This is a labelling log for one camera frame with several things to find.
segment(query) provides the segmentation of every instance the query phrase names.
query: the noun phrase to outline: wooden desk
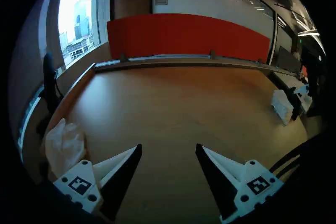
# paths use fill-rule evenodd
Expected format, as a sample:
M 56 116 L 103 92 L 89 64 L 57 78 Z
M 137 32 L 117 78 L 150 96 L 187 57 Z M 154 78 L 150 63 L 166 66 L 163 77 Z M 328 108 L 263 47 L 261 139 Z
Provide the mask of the wooden desk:
M 283 126 L 273 111 L 274 89 L 267 77 L 251 69 L 96 73 L 66 121 L 82 127 L 93 163 L 142 144 L 117 223 L 219 223 L 196 144 L 241 163 L 255 158 L 270 168 L 307 140 L 299 118 Z

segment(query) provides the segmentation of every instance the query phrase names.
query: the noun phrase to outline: ceiling light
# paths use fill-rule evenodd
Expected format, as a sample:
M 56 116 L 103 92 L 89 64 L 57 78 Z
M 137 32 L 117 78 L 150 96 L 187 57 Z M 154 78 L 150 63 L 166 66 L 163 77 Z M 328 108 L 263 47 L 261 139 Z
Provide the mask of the ceiling light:
M 284 26 L 286 26 L 286 23 L 280 17 L 278 17 L 278 19 Z
M 317 33 L 317 32 L 311 32 L 311 33 L 299 34 L 298 36 L 299 37 L 303 37 L 303 36 L 310 36 L 310 35 L 312 35 L 312 36 L 319 36 L 320 34 Z

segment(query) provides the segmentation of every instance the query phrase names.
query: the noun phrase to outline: white wall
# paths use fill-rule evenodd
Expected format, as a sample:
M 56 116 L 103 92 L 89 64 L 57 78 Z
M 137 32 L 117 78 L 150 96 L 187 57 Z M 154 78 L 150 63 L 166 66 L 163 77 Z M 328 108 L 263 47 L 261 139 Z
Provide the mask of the white wall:
M 272 11 L 258 0 L 251 1 L 253 4 L 247 0 L 168 0 L 168 5 L 155 5 L 153 0 L 153 13 L 185 13 L 226 20 L 268 37 L 271 46 Z
M 76 62 L 57 79 L 57 84 L 61 92 L 65 95 L 73 83 L 92 63 L 110 61 L 111 54 L 108 42 L 95 48 L 87 55 L 76 60 Z M 39 164 L 43 160 L 40 152 L 40 139 L 36 133 L 38 123 L 48 114 L 47 104 L 41 99 L 33 110 L 28 121 L 25 132 L 23 132 L 22 157 L 24 166 L 32 179 L 38 183 L 41 181 L 39 174 Z

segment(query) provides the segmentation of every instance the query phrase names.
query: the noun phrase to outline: window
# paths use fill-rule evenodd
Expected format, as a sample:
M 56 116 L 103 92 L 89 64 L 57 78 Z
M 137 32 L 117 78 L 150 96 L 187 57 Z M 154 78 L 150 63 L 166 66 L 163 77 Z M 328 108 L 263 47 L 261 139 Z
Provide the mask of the window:
M 58 32 L 65 66 L 93 48 L 93 41 L 99 44 L 99 35 L 92 28 L 97 26 L 94 11 L 96 3 L 92 0 L 60 0 Z
M 239 24 L 270 39 L 272 48 L 274 11 L 260 0 L 168 0 L 156 5 L 153 13 L 184 13 L 218 18 Z

